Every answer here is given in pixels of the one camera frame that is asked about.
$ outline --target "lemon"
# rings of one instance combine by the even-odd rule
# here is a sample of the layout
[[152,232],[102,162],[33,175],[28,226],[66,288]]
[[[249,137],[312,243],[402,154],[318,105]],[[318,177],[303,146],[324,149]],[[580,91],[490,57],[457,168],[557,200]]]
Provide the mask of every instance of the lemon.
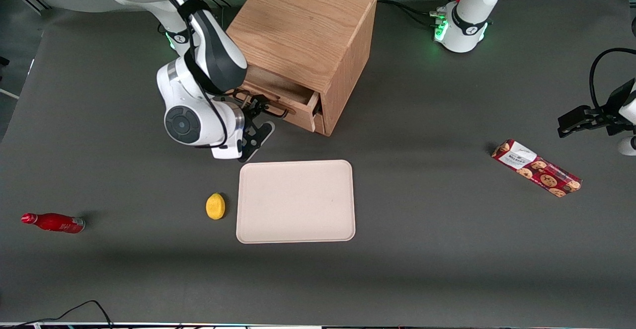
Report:
[[225,214],[225,200],[219,193],[213,193],[205,202],[205,212],[213,220],[220,220]]

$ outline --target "white label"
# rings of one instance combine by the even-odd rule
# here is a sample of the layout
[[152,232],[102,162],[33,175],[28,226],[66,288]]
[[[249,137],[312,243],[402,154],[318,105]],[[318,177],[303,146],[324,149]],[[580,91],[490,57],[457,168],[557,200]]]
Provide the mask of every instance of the white label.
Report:
[[537,158],[536,153],[515,141],[510,151],[499,158],[502,163],[519,170]]

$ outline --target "wooden box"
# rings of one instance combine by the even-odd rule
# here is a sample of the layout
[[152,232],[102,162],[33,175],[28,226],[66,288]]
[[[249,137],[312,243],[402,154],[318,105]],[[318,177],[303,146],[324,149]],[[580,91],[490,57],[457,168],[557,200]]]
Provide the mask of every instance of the wooden box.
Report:
[[241,89],[330,136],[369,59],[377,0],[247,0],[227,30],[247,59]]

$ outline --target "red cookie box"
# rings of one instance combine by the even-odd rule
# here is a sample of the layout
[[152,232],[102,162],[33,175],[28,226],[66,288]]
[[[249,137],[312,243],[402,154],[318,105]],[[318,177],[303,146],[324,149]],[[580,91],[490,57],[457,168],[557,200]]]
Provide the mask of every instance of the red cookie box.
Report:
[[539,157],[513,139],[501,144],[492,157],[556,197],[566,196],[581,188],[579,177]]

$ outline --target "beige tray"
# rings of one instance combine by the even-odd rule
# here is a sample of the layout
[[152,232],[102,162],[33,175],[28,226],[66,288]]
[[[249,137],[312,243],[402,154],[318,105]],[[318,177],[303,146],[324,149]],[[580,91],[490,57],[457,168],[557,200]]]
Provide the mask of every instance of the beige tray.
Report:
[[347,161],[246,164],[238,187],[242,243],[348,241],[356,234]]

